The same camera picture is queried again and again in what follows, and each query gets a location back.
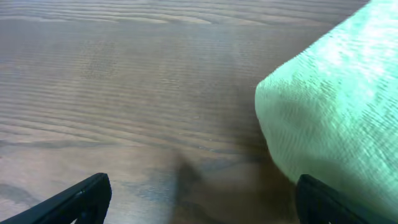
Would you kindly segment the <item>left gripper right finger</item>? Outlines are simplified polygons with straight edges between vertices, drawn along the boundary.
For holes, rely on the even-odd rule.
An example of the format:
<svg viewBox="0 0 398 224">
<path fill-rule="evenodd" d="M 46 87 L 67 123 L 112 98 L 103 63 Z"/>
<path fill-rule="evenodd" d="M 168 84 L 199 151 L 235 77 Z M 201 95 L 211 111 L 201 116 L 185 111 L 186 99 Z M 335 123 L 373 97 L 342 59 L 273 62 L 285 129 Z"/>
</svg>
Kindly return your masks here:
<svg viewBox="0 0 398 224">
<path fill-rule="evenodd" d="M 298 180 L 295 206 L 300 224 L 396 224 L 308 174 Z"/>
</svg>

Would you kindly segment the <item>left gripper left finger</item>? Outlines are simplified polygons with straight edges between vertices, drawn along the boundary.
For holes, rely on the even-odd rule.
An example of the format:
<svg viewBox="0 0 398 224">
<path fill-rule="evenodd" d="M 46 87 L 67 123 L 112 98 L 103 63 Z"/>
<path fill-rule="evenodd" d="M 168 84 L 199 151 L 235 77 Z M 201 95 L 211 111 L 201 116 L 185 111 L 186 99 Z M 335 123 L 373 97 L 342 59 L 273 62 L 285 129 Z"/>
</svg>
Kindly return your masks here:
<svg viewBox="0 0 398 224">
<path fill-rule="evenodd" d="M 111 197 L 108 175 L 97 173 L 1 224 L 103 224 Z"/>
</svg>

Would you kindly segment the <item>green cloth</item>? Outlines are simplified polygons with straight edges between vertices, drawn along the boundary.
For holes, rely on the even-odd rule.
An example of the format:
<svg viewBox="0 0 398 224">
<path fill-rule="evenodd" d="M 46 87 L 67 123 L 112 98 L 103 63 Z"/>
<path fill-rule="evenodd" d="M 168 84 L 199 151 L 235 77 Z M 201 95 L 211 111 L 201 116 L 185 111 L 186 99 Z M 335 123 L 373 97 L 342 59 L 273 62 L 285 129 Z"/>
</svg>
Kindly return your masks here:
<svg viewBox="0 0 398 224">
<path fill-rule="evenodd" d="M 291 181 L 397 220 L 397 1 L 371 0 L 263 81 L 255 110 Z"/>
</svg>

